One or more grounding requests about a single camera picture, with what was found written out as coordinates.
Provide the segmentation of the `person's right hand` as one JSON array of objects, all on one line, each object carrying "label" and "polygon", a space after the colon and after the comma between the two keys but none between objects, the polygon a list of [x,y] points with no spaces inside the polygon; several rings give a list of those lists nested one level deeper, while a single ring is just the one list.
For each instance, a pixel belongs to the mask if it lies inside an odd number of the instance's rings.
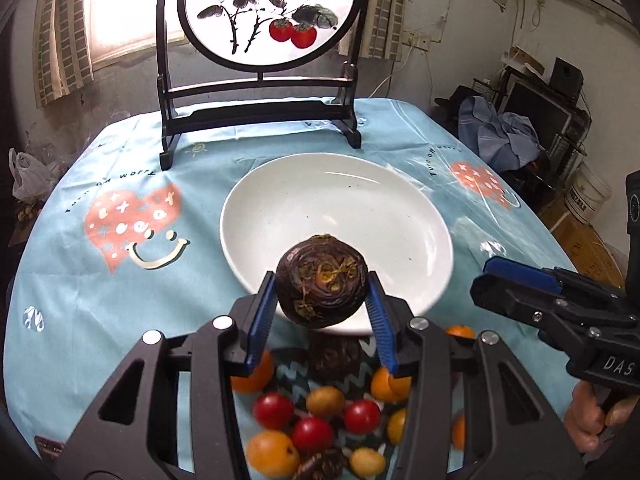
[{"label": "person's right hand", "polygon": [[618,401],[607,412],[597,402],[593,385],[581,380],[573,390],[573,399],[564,415],[564,427],[578,451],[593,452],[599,434],[608,426],[622,426],[638,403],[638,396]]}]

